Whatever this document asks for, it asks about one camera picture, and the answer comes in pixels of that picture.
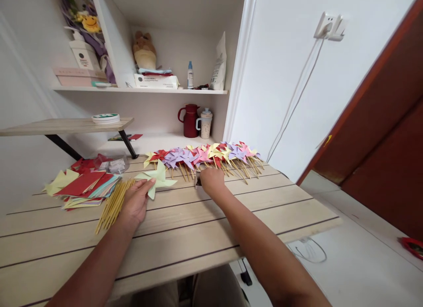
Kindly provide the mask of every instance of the light wood tabletop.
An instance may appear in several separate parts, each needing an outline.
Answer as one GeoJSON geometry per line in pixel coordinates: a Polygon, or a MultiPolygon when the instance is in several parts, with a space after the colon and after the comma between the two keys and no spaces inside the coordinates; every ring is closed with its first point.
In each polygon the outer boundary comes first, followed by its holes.
{"type": "MultiPolygon", "coordinates": [[[[133,178],[153,169],[145,156],[130,160],[123,174],[133,178]]],[[[225,177],[231,192],[283,242],[310,236],[342,223],[283,174],[265,164],[260,178],[225,177]]],[[[194,181],[157,189],[147,205],[120,267],[111,298],[147,289],[243,256],[228,221],[194,181]]],[[[63,202],[32,195],[0,220],[0,305],[43,306],[68,280],[104,235],[94,230],[104,203],[62,211],[63,202]]]]}
{"type": "Polygon", "coordinates": [[[95,124],[91,118],[48,119],[0,130],[0,136],[77,134],[122,131],[134,118],[120,118],[114,124],[95,124]]]}

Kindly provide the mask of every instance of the floor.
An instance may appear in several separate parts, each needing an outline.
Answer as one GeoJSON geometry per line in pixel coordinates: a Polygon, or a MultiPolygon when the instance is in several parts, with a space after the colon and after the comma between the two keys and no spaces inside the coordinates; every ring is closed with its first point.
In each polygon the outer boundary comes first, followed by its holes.
{"type": "MultiPolygon", "coordinates": [[[[341,191],[310,172],[301,188],[337,213],[344,224],[289,244],[333,306],[422,306],[423,261],[397,242],[404,233],[341,191]]],[[[241,281],[241,260],[230,265],[252,307],[271,306],[263,287],[244,259],[253,285],[241,281]]]]}

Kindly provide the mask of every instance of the red thermos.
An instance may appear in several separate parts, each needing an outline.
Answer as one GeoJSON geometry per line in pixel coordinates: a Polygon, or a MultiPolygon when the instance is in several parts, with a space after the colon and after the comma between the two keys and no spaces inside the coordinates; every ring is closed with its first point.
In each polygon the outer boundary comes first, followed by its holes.
{"type": "Polygon", "coordinates": [[[196,104],[186,104],[184,108],[180,108],[178,112],[178,120],[184,124],[184,136],[185,137],[197,137],[198,130],[195,126],[197,119],[199,118],[197,110],[200,107],[196,104]],[[180,118],[181,111],[185,110],[184,120],[180,118]]]}

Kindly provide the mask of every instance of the white bag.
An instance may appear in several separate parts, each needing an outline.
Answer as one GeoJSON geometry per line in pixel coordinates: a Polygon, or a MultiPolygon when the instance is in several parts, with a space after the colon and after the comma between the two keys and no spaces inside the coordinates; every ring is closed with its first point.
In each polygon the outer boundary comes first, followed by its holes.
{"type": "Polygon", "coordinates": [[[225,32],[216,47],[216,64],[213,70],[213,75],[210,83],[210,88],[213,90],[223,90],[225,88],[226,76],[226,39],[225,32]]]}

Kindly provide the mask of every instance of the white bottle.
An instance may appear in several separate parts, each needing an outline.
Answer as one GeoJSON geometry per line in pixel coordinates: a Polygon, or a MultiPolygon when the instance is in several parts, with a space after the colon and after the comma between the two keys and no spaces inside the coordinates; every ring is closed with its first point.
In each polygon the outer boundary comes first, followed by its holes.
{"type": "Polygon", "coordinates": [[[193,63],[191,60],[188,65],[188,89],[194,88],[194,72],[193,72],[193,63]]]}
{"type": "Polygon", "coordinates": [[[101,71],[94,48],[85,42],[84,37],[77,29],[68,26],[65,26],[65,28],[72,30],[74,35],[75,40],[70,41],[69,46],[74,52],[74,56],[79,68],[101,71]]]}
{"type": "Polygon", "coordinates": [[[198,118],[196,121],[196,129],[200,130],[198,127],[198,121],[201,121],[201,138],[208,139],[210,137],[210,129],[212,128],[212,117],[213,114],[206,108],[201,113],[201,118],[198,118]]]}

